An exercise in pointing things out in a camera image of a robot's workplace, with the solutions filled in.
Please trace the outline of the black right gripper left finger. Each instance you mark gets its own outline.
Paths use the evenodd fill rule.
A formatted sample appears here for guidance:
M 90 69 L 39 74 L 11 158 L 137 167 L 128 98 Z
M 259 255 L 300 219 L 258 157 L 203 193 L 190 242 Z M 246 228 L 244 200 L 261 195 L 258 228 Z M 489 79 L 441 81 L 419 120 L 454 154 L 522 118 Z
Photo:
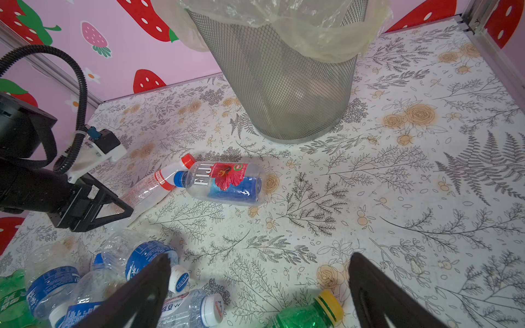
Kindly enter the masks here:
M 159 255 L 74 327 L 156 327 L 169 278 L 168 256 Z

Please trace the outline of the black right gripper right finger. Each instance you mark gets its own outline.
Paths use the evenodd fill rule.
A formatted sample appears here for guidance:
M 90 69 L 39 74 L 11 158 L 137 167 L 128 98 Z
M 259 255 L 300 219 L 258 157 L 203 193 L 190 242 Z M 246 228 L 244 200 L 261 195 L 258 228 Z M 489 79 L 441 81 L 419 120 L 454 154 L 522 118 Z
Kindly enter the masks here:
M 349 287 L 361 327 L 444 327 L 361 253 L 349 262 Z

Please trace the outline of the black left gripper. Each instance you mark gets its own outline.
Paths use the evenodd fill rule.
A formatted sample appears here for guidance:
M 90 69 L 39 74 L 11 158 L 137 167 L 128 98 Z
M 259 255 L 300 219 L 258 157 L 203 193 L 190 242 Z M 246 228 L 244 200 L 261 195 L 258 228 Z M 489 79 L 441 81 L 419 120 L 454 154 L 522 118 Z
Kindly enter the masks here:
M 27 169 L 1 160 L 1 211 L 48 214 L 56 228 L 89 232 L 131 217 L 133 208 L 106 187 L 94 187 L 90 174 L 71 184 L 47 169 Z

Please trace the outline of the clear bottle red cap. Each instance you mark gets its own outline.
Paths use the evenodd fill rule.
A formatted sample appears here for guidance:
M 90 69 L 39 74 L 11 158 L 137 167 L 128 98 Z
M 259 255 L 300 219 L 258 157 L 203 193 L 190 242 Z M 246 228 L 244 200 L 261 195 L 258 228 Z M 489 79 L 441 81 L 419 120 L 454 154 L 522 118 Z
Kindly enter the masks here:
M 118 220 L 116 223 L 128 226 L 142 213 L 161 202 L 176 187 L 174 184 L 175 174 L 189 170 L 195 162 L 196 160 L 191 154 L 186 154 L 178 161 L 170 163 L 140 180 L 121 197 L 121 200 L 133 209 L 131 216 Z

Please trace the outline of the Fiji bottle red flower label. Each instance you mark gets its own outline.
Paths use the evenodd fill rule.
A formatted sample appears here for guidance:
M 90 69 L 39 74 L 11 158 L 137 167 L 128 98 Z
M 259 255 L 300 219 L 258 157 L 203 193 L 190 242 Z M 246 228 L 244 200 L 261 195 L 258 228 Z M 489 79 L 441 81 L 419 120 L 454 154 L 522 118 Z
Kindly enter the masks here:
M 264 201 L 267 175 L 256 163 L 200 161 L 174 175 L 174 185 L 193 198 L 237 206 Z

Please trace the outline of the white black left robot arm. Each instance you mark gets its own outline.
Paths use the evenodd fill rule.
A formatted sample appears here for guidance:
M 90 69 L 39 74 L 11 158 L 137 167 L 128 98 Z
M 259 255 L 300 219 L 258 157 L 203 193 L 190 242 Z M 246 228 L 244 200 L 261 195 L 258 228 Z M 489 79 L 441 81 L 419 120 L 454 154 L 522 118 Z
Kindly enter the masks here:
M 130 217 L 133 207 L 90 170 L 126 153 L 107 129 L 90 128 L 87 141 L 65 174 L 47 169 L 57 154 L 56 118 L 13 96 L 1 94 L 1 211 L 46 213 L 56 228 L 87 232 Z

